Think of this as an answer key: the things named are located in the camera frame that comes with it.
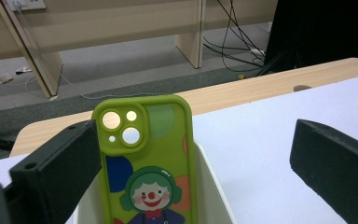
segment phone case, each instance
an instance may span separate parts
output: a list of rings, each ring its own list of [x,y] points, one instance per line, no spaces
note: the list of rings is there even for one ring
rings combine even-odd
[[[92,118],[105,223],[198,223],[192,115],[183,98],[106,100]]]

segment cable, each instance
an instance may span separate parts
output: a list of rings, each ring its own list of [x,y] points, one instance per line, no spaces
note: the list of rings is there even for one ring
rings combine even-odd
[[[24,18],[22,11],[21,11],[21,3],[19,1],[13,2],[14,7],[17,9],[17,11],[20,14],[21,20],[22,22],[25,24],[25,27],[28,29],[29,34],[31,36],[31,38],[34,40],[36,46],[38,49],[41,49],[39,44],[37,43],[36,39],[34,38],[34,34],[32,32],[32,30],[30,29],[30,25],[28,24],[27,20]],[[83,94],[82,92],[80,92],[80,90],[72,83],[70,82],[65,75],[56,68],[56,66],[48,59],[46,58],[46,56],[44,54],[40,54],[41,59],[45,62],[48,63],[49,66],[55,70],[57,72],[57,74],[60,75],[60,77],[63,78],[63,80],[65,80],[75,91],[78,95],[80,95],[81,97],[88,99],[88,100],[101,100],[103,98],[110,98],[110,97],[114,97],[114,98],[126,98],[126,97],[135,97],[135,96],[152,96],[152,95],[166,95],[166,94],[172,94],[171,92],[166,92],[166,93],[137,93],[137,94],[128,94],[128,95],[113,95],[113,94],[107,94],[107,95],[103,95],[103,96],[98,96],[98,97],[89,97],[85,94]]]
[[[23,82],[23,83],[18,83],[18,84],[12,84],[12,85],[10,85],[10,84],[7,84],[7,83],[4,83],[4,84],[2,84],[2,83],[0,83],[0,85],[2,85],[2,86],[5,86],[5,87],[17,87],[17,86],[23,86],[23,85],[27,85],[28,83],[30,83],[30,82],[33,82],[33,81],[36,81],[36,78],[34,79],[34,80],[31,80],[33,77],[29,77],[25,82]]]
[[[235,9],[234,9],[234,5],[233,5],[233,0],[230,0],[230,12],[228,13],[226,8],[223,6],[223,4],[220,2],[220,0],[217,0],[217,2],[219,3],[220,7],[226,12],[226,14],[228,15],[228,20],[229,20],[229,23],[230,24],[231,22],[233,22],[235,25],[236,25],[236,28],[239,30],[240,32],[240,35],[238,35],[231,27],[229,27],[229,29],[233,32],[234,35],[236,35],[240,40],[242,40],[244,42],[244,44],[250,49],[250,47],[254,48],[254,49],[257,49],[261,55],[263,55],[263,57],[265,56],[265,54],[260,50],[260,48],[258,48],[253,42],[252,40],[249,38],[249,36],[240,28],[238,22],[237,22],[237,17],[236,17],[236,14],[235,14]]]
[[[213,47],[210,47],[208,46],[207,44],[203,44],[203,46],[205,46],[207,49],[215,52],[215,53],[218,53],[221,55],[222,57],[222,61],[223,61],[223,64],[225,65],[225,67],[228,69],[228,70],[231,70],[231,71],[234,71],[234,72],[244,72],[244,71],[238,71],[238,70],[234,70],[234,69],[231,69],[227,66],[226,64],[226,61],[225,61],[225,58],[228,58],[230,60],[234,60],[234,61],[238,61],[238,62],[242,62],[242,63],[248,63],[248,64],[251,64],[251,65],[254,65],[254,66],[257,66],[257,68],[255,69],[249,69],[249,70],[245,70],[245,71],[253,71],[253,70],[256,70],[258,69],[259,67],[262,67],[262,65],[256,63],[256,61],[260,61],[261,63],[264,62],[264,52],[259,49],[253,42],[252,40],[249,38],[249,36],[240,28],[240,26],[238,25],[238,22],[237,22],[237,17],[236,17],[236,14],[235,14],[235,9],[234,9],[234,5],[233,5],[233,0],[230,0],[230,11],[228,12],[225,7],[223,6],[223,4],[220,2],[220,0],[217,0],[219,5],[221,6],[221,8],[226,12],[226,14],[228,15],[228,23],[227,23],[227,29],[226,29],[226,32],[225,32],[225,36],[224,36],[224,40],[223,40],[223,45],[222,46],[218,46],[218,45],[215,45],[211,42],[209,42],[205,37],[204,37],[204,40],[209,44],[209,45],[212,45],[213,47],[216,47],[216,48],[219,48],[220,51],[218,49],[214,49]],[[234,23],[236,25],[236,28],[238,29],[239,33],[237,34],[236,31],[234,31],[234,29],[231,27],[231,23]],[[230,30],[237,38],[239,38],[244,44],[245,44],[245,47],[246,48],[230,48],[230,47],[226,47],[225,44],[226,44],[226,40],[227,40],[227,33],[228,33],[228,30]],[[239,58],[236,58],[232,55],[228,55],[224,52],[225,49],[237,49],[237,50],[250,50],[250,53],[252,53],[255,58],[252,59],[252,62],[247,62],[245,60],[241,60]],[[255,51],[258,51],[261,55],[261,57],[259,57],[259,55],[256,55],[253,50]]]

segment gray floor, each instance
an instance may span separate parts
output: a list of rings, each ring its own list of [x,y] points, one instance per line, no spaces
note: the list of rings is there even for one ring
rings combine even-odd
[[[250,39],[261,49],[266,49],[269,41],[267,24],[241,27]],[[204,32],[204,37],[216,45],[221,45],[226,29]],[[228,32],[227,47],[244,48],[243,43]],[[226,50],[239,58],[251,61],[249,52]],[[117,43],[86,49],[73,49],[60,52],[63,61],[58,98],[110,90],[133,84],[162,80],[170,77],[190,76],[201,72],[213,71],[242,63],[225,59],[210,50],[203,49],[202,67],[194,69],[180,50],[174,45],[174,36],[163,36],[139,41]],[[0,76],[10,74],[13,80],[0,84],[0,110],[47,102],[33,73],[16,75],[15,71],[27,62],[24,58],[0,60]]]

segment white paper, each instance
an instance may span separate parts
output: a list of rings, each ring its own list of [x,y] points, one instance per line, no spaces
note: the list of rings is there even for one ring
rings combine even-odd
[[[358,139],[358,78],[194,117],[239,223],[346,223],[290,167],[297,119]]]
[[[24,159],[28,155],[29,154],[24,154],[0,160],[0,184],[3,188],[7,187],[7,185],[11,183],[11,178],[8,173],[8,170],[20,161],[22,161],[22,159]]]

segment headphones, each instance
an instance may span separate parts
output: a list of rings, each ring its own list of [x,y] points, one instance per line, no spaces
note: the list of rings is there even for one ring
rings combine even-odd
[[[142,169],[137,170],[134,172],[129,180],[127,181],[125,192],[123,195],[120,196],[120,203],[124,210],[130,211],[131,209],[135,209],[139,212],[142,212],[138,208],[136,208],[133,205],[133,199],[131,197],[131,187],[132,185],[139,179],[139,178],[145,178],[146,175],[154,174],[158,177],[162,177],[166,182],[170,184],[170,186],[162,186],[162,187],[168,187],[168,189],[171,189],[170,192],[170,202],[166,205],[166,207],[169,207],[173,203],[179,203],[182,199],[182,189],[176,185],[175,179],[173,176],[166,170],[157,167],[157,166],[146,166]]]

